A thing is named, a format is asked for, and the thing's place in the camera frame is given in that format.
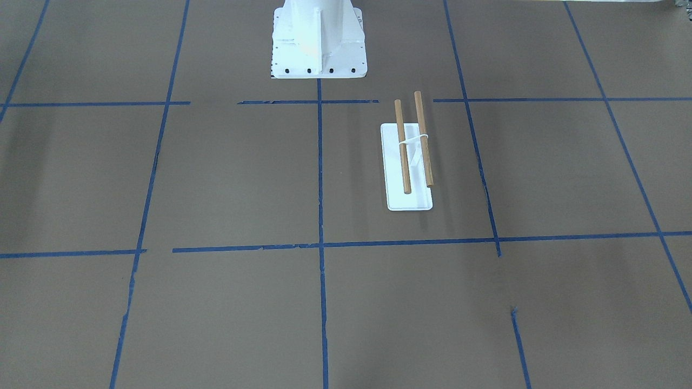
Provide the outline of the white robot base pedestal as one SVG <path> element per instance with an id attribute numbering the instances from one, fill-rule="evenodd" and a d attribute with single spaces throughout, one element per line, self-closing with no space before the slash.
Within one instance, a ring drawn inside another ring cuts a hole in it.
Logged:
<path id="1" fill-rule="evenodd" d="M 286 1 L 272 18 L 275 79 L 365 77 L 363 13 L 351 1 Z"/>

